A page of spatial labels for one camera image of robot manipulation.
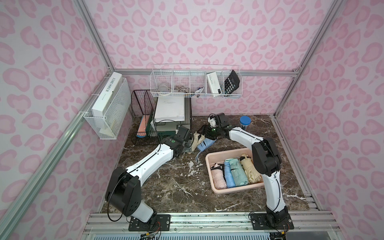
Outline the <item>cream umbrella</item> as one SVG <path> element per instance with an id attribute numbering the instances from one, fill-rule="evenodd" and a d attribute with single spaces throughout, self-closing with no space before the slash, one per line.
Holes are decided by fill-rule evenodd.
<path id="1" fill-rule="evenodd" d="M 192 145 L 190 147 L 191 151 L 189 152 L 189 154 L 192 154 L 195 151 L 195 149 L 197 148 L 197 146 L 200 145 L 204 140 L 205 140 L 204 135 L 199 134 L 198 132 L 195 132 L 193 135 L 193 142 L 192 142 Z"/>
<path id="2" fill-rule="evenodd" d="M 249 184 L 258 184 L 263 181 L 261 174 L 256 170 L 252 159 L 247 154 L 242 154 L 240 163 L 247 176 Z"/>

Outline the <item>blue umbrella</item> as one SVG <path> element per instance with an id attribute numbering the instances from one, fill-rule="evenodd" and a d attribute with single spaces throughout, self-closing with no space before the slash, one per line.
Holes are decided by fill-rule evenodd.
<path id="1" fill-rule="evenodd" d="M 211 140 L 211 139 L 204 139 L 198 146 L 197 149 L 199 150 L 198 154 L 196 155 L 196 162 L 199 161 L 199 156 L 202 152 L 204 152 L 207 148 L 212 146 L 217 140 Z"/>
<path id="2" fill-rule="evenodd" d="M 224 176 L 225 176 L 227 188 L 228 189 L 235 188 L 236 184 L 235 184 L 232 172 L 231 172 L 230 163 L 228 161 L 224 162 Z"/>

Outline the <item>pink plastic storage box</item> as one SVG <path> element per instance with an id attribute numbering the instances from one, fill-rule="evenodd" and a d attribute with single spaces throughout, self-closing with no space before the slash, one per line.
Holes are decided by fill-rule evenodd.
<path id="1" fill-rule="evenodd" d="M 215 194 L 217 194 L 217 195 L 231 194 L 231 193 L 236 193 L 236 192 L 242 192 L 242 191 L 257 189 L 257 188 L 261 188 L 264 186 L 264 182 L 261 181 L 260 183 L 248 184 L 245 186 L 234 187 L 234 188 L 229 188 L 229 189 L 228 188 L 226 188 L 226 189 L 218 189 L 217 188 L 219 186 L 219 184 L 214 179 L 214 176 L 216 176 L 217 174 L 212 173 L 212 171 L 213 171 L 212 167 L 214 167 L 216 164 L 222 165 L 222 164 L 224 164 L 224 161 L 226 159 L 237 158 L 237 157 L 240 157 L 242 154 L 247 154 L 253 162 L 252 151 L 250 149 L 247 149 L 247 148 L 207 154 L 206 165 L 207 165 L 208 174 L 209 174 L 209 178 L 210 178 L 211 188 Z"/>

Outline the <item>pink umbrella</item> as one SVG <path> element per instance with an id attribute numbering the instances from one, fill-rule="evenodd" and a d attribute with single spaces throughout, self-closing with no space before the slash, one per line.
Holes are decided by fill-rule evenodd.
<path id="1" fill-rule="evenodd" d="M 217 190 L 227 189 L 227 184 L 224 176 L 224 164 L 215 163 L 211 167 L 211 175 L 214 187 Z"/>

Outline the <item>mint green umbrella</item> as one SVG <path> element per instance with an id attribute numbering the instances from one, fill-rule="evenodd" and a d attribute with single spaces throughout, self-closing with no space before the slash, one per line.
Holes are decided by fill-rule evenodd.
<path id="1" fill-rule="evenodd" d="M 246 186 L 249 184 L 247 176 L 238 159 L 227 159 L 231 166 L 231 172 L 236 184 L 236 187 Z"/>

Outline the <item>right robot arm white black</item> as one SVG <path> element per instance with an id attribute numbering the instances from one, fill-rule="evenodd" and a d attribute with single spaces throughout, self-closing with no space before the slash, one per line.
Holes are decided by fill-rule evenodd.
<path id="1" fill-rule="evenodd" d="M 282 158 L 275 141 L 272 138 L 255 136 L 240 127 L 233 126 L 224 113 L 209 115 L 208 123 L 203 125 L 198 133 L 210 140 L 226 138 L 252 151 L 254 167 L 261 174 L 265 185 L 267 225 L 277 229 L 280 224 L 287 224 L 290 215 L 280 183 Z"/>

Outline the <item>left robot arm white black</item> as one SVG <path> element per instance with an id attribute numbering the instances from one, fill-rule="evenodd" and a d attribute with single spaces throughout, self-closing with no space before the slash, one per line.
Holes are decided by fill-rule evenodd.
<path id="1" fill-rule="evenodd" d="M 105 200 L 126 217 L 143 223 L 153 223 L 155 210 L 142 199 L 141 187 L 163 164 L 181 155 L 190 147 L 193 134 L 179 127 L 177 133 L 167 137 L 147 156 L 130 167 L 117 167 L 110 178 Z"/>

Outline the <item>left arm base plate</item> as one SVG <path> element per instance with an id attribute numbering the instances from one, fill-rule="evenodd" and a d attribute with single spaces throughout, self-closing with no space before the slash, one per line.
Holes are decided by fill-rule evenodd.
<path id="1" fill-rule="evenodd" d="M 130 232 L 143 232 L 143 231 L 169 231 L 171 223 L 171 215 L 158 214 L 152 217 L 148 222 L 142 222 L 136 218 L 132 218 L 129 224 Z"/>

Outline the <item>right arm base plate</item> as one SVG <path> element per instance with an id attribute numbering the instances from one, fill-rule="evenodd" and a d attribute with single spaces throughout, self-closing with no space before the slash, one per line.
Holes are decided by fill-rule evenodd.
<path id="1" fill-rule="evenodd" d="M 272 214 L 254 213 L 249 214 L 253 230 L 289 231 L 295 228 L 291 216 L 288 214 L 278 223 Z"/>

